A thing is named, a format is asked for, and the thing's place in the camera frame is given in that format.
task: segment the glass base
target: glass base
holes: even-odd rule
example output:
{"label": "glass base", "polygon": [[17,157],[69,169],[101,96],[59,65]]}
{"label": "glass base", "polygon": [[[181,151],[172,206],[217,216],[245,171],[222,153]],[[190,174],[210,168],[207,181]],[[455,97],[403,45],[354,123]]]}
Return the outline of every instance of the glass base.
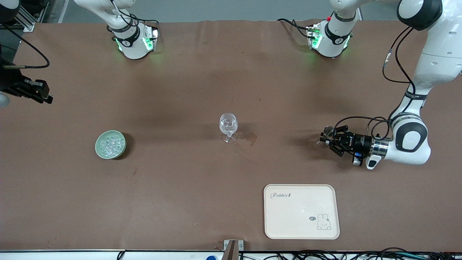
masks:
{"label": "glass base", "polygon": [[233,143],[235,140],[236,140],[235,135],[231,135],[231,136],[223,135],[223,141],[226,143]]}

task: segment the wine glass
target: wine glass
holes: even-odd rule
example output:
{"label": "wine glass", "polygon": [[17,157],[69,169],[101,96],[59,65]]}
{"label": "wine glass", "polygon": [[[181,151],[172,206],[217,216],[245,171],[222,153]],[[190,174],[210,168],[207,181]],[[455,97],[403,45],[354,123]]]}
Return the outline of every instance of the wine glass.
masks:
{"label": "wine glass", "polygon": [[234,142],[236,140],[234,133],[237,131],[236,116],[231,113],[223,114],[220,117],[220,131],[223,133],[223,141]]}

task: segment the black cable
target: black cable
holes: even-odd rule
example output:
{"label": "black cable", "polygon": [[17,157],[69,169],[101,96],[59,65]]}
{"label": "black cable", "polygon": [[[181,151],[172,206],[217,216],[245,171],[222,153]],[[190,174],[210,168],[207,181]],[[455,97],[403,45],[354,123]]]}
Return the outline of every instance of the black cable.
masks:
{"label": "black cable", "polygon": [[363,256],[363,255],[370,255],[371,253],[373,253],[372,251],[365,251],[365,252],[362,252],[360,254],[357,254],[356,256],[353,256],[350,260],[357,260],[359,257]]}
{"label": "black cable", "polygon": [[[139,19],[139,18],[136,17],[136,15],[134,15],[134,14],[131,14],[131,13],[126,14],[126,13],[122,12],[122,10],[120,10],[119,7],[117,7],[117,6],[115,5],[114,0],[110,0],[110,1],[112,2],[112,5],[117,9],[117,11],[118,11],[119,13],[121,13],[121,14],[123,14],[123,15],[125,15],[125,16],[128,16],[128,17],[130,17],[131,19],[135,19],[135,20],[137,20],[138,22],[139,22],[139,21],[143,21],[143,22],[156,22],[156,24],[157,24],[157,29],[159,29],[159,21],[157,21],[157,20],[155,20],[155,19],[150,19],[150,20],[147,20],[147,19]],[[137,26],[138,26],[138,25],[133,25],[133,24],[127,22],[127,21],[125,20],[125,18],[124,18],[122,15],[121,15],[120,17],[122,18],[122,20],[123,20],[127,25],[129,25],[129,26],[131,26],[131,27],[137,27]]]}
{"label": "black cable", "polygon": [[419,254],[409,253],[408,251],[402,248],[386,248],[380,251],[377,255],[380,257],[381,260],[383,260],[383,257],[394,258],[394,259],[399,259],[399,260],[404,260],[404,258],[410,258],[410,259],[415,259],[415,260],[426,259],[423,256],[419,256]]}
{"label": "black cable", "polygon": [[268,259],[271,259],[271,258],[274,258],[274,257],[279,257],[278,255],[272,255],[272,256],[268,256],[266,258],[264,258],[263,260],[268,260]]}
{"label": "black cable", "polygon": [[[114,0],[110,0],[110,1],[111,1],[112,5],[115,7],[115,9],[116,9],[119,13],[124,14],[124,13],[122,13],[122,11],[120,11],[119,7],[116,6],[116,4],[114,3]],[[130,27],[137,27],[137,26],[138,26],[138,25],[133,25],[133,24],[127,22],[127,20],[125,20],[125,18],[124,18],[122,15],[120,15],[120,17],[122,18],[122,20],[123,20],[128,26],[130,26]]]}
{"label": "black cable", "polygon": [[306,30],[306,27],[299,26],[299,25],[297,24],[297,22],[295,21],[295,19],[293,19],[292,22],[289,22],[289,20],[284,19],[284,18],[277,19],[277,21],[288,22],[290,25],[292,25],[292,26],[294,26],[295,28],[297,28],[298,32],[300,32],[300,34],[303,35],[305,38],[314,39],[313,36],[308,36],[308,35],[306,35],[306,34],[304,34],[304,33],[302,32],[302,29],[303,29],[303,30]]}
{"label": "black cable", "polygon": [[366,259],[366,260],[372,260],[372,258],[375,258],[374,260],[377,260],[377,259],[378,259],[378,255],[371,255],[371,256],[369,256],[369,258]]}
{"label": "black cable", "polygon": [[[381,123],[387,123],[387,133],[386,133],[383,137],[378,138],[377,136],[374,135],[374,129],[375,129],[378,125],[380,125]],[[379,141],[385,140],[385,138],[387,138],[388,134],[390,133],[390,125],[389,125],[388,123],[389,123],[388,120],[383,120],[383,121],[377,122],[377,123],[371,128],[371,136],[372,136],[372,138],[374,138],[374,139],[376,139],[376,140],[379,140]]]}
{"label": "black cable", "polygon": [[276,254],[277,254],[277,255],[279,256],[279,258],[281,258],[282,260],[288,260],[287,257],[281,255],[280,253],[276,253]]}
{"label": "black cable", "polygon": [[34,45],[32,45],[30,42],[28,42],[27,40],[25,40],[24,38],[22,38],[19,34],[17,34],[15,31],[11,30],[10,27],[8,27],[7,25],[5,24],[2,24],[3,27],[5,27],[8,31],[10,31],[12,34],[14,34],[16,37],[18,37],[19,39],[21,39],[21,41],[27,43],[27,45],[29,45],[31,48],[33,48],[36,52],[38,52],[44,59],[45,61],[47,62],[47,64],[45,65],[41,65],[41,66],[27,66],[27,65],[14,65],[14,67],[19,67],[19,68],[46,68],[48,66],[50,66],[50,60],[48,60],[48,58],[41,52],[39,51]]}
{"label": "black cable", "polygon": [[244,255],[243,253],[240,253],[239,256],[240,256],[240,257],[248,258],[248,259],[250,259],[250,260],[257,260],[257,259],[255,259],[255,258],[250,257],[250,256],[246,256],[246,255]]}
{"label": "black cable", "polygon": [[[396,42],[398,41],[398,39],[401,37],[401,35],[403,35],[409,28],[411,28],[410,26],[408,26],[406,29],[404,29],[399,35],[398,37],[396,37],[395,41],[393,42],[393,44],[390,46],[390,51],[389,51],[389,55],[391,54],[392,50],[393,50],[393,47],[395,46]],[[392,79],[389,79],[387,77],[387,75],[385,75],[385,67],[387,65],[387,60],[383,63],[383,66],[382,66],[382,75],[383,77],[388,80],[388,81],[391,81],[391,82],[395,82],[395,83],[406,83],[406,84],[409,84],[410,82],[409,81],[400,81],[400,80],[392,80]]]}
{"label": "black cable", "polygon": [[396,46],[396,50],[395,50],[395,59],[396,59],[396,63],[398,64],[398,66],[400,67],[401,71],[403,72],[403,74],[406,76],[407,80],[409,80],[409,82],[411,83],[412,85],[412,89],[413,89],[413,92],[412,94],[415,94],[415,85],[414,85],[414,82],[412,81],[412,79],[409,77],[409,75],[406,73],[406,71],[403,69],[403,67],[401,66],[401,63],[400,63],[400,60],[398,59],[398,49],[400,48],[401,46],[401,43],[404,41],[404,39],[406,39],[406,37],[414,30],[414,28],[410,29],[405,35],[403,38],[401,38],[400,42],[398,43],[398,45]]}
{"label": "black cable", "polygon": [[337,124],[335,124],[335,126],[334,126],[334,129],[336,129],[337,126],[338,126],[341,122],[343,122],[343,121],[345,121],[345,120],[348,120],[348,119],[353,119],[353,118],[369,119],[369,120],[371,120],[371,121],[383,121],[383,122],[389,121],[389,119],[387,119],[387,120],[379,119],[379,118],[382,118],[382,117],[376,117],[376,118],[363,117],[363,116],[346,117],[346,118],[340,120],[339,122],[337,122]]}
{"label": "black cable", "polygon": [[13,51],[18,51],[17,49],[13,49],[13,48],[11,48],[11,47],[8,47],[8,46],[4,46],[3,44],[1,44],[1,46],[2,46],[2,47],[4,47],[4,48],[7,48],[7,49],[10,49],[10,50],[13,50]]}
{"label": "black cable", "polygon": [[117,255],[117,260],[121,260],[124,255],[125,255],[125,251],[120,251],[119,254]]}
{"label": "black cable", "polygon": [[[397,107],[395,107],[395,109],[388,115],[388,119],[389,119],[389,120],[390,120],[391,115],[393,115],[393,114],[396,112],[396,110],[398,110],[398,108],[400,107],[400,105],[401,105],[401,103],[403,102],[403,100],[404,100],[404,96],[402,97],[402,99],[401,99],[401,101],[400,101],[400,104],[399,104]],[[407,104],[406,108],[408,108],[410,104],[411,104],[411,101],[409,101],[409,103]]]}
{"label": "black cable", "polygon": [[304,254],[304,258],[303,259],[306,259],[307,257],[315,257],[315,258],[318,258],[320,260],[338,260],[338,258],[332,254],[331,252],[329,251],[322,251],[322,250],[303,250],[303,251],[299,251],[297,252],[296,254]]}
{"label": "black cable", "polygon": [[306,27],[302,27],[302,26],[299,26],[299,25],[297,25],[297,24],[294,24],[294,23],[292,23],[291,21],[289,21],[289,20],[287,20],[287,19],[285,19],[285,18],[280,18],[280,19],[277,19],[276,21],[279,21],[279,22],[281,22],[281,21],[287,22],[287,23],[289,23],[289,24],[292,25],[292,26],[295,26],[295,27],[298,27],[298,28],[300,28],[300,29],[306,30]]}
{"label": "black cable", "polygon": [[[374,117],[374,118],[375,118],[375,119],[382,119],[382,120],[387,120],[387,119],[386,119],[386,118],[384,118],[384,117]],[[370,124],[372,123],[372,121],[373,121],[373,120],[369,120],[369,122],[367,123],[367,127],[366,127],[366,129],[368,129],[368,128],[369,128],[369,126],[370,126]]]}

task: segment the green led light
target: green led light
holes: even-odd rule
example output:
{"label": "green led light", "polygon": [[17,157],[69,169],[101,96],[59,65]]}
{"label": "green led light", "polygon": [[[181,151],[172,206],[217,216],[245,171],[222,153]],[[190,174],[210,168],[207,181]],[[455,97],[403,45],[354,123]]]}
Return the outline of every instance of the green led light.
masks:
{"label": "green led light", "polygon": [[346,48],[346,47],[347,47],[347,45],[348,45],[348,40],[349,40],[349,39],[350,39],[350,37],[348,36],[348,38],[346,38],[346,40],[345,40],[345,45],[343,46],[343,48]]}
{"label": "green led light", "polygon": [[120,47],[120,43],[119,43],[119,41],[117,40],[117,38],[115,39],[115,42],[117,43],[117,46],[119,46],[119,51],[123,51],[123,50],[122,50],[122,47]]}
{"label": "green led light", "polygon": [[321,42],[321,40],[322,40],[322,35],[321,35],[321,33],[319,33],[318,36],[316,37],[316,39],[313,40],[312,47],[317,49],[318,46],[319,46],[319,43]]}
{"label": "green led light", "polygon": [[147,50],[152,50],[153,49],[152,41],[150,39],[143,38],[143,42],[145,43]]}

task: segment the brown table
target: brown table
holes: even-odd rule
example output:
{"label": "brown table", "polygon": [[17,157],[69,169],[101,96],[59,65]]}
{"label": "brown table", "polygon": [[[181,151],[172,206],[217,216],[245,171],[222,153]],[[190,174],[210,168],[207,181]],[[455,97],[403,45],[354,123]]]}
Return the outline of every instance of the brown table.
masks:
{"label": "brown table", "polygon": [[[355,167],[316,145],[325,125],[387,116],[407,86],[381,66],[404,25],[358,22],[338,58],[309,51],[279,22],[161,24],[158,52],[133,61],[105,24],[39,24],[27,39],[51,61],[25,70],[45,79],[52,105],[12,98],[1,116],[0,247],[462,251],[461,79],[435,88],[422,111],[432,155],[423,166]],[[413,32],[401,60],[413,73],[426,40]],[[42,64],[21,44],[16,64]],[[392,62],[391,78],[404,77]],[[235,113],[239,140],[221,141]],[[367,121],[347,122],[362,132]],[[94,151],[106,130],[128,150]],[[267,184],[330,184],[340,237],[270,240]]]}

